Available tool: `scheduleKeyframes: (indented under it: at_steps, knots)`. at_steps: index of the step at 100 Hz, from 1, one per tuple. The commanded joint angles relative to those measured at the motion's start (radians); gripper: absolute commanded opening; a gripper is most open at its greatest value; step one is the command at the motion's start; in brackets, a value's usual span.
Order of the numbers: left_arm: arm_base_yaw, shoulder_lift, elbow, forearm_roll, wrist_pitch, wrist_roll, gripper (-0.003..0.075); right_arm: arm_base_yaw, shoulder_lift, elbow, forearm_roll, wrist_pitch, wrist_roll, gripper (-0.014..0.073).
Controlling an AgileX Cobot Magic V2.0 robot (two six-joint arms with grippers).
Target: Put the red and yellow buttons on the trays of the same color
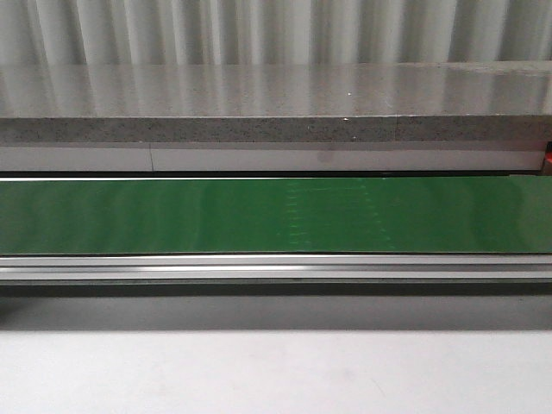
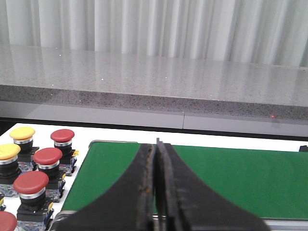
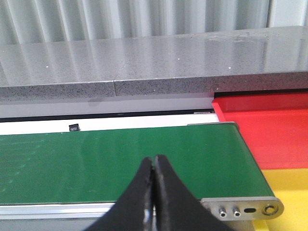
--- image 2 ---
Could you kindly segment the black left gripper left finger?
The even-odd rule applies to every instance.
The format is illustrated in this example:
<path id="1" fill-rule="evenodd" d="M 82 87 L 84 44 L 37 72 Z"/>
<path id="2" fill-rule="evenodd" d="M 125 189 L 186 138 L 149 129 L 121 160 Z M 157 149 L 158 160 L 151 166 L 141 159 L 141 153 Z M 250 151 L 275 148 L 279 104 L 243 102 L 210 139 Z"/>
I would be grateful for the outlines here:
<path id="1" fill-rule="evenodd" d="M 149 231 L 153 227 L 154 146 L 92 143 L 65 200 L 73 213 L 56 231 Z"/>

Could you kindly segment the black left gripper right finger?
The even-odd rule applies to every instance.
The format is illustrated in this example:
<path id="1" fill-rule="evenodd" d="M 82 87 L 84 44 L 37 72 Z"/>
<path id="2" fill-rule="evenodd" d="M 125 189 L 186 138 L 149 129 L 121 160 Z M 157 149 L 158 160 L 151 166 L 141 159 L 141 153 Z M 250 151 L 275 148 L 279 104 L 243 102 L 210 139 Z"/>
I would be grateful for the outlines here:
<path id="1" fill-rule="evenodd" d="M 155 198 L 167 231 L 268 231 L 254 214 L 220 196 L 185 164 L 174 147 L 157 141 Z"/>

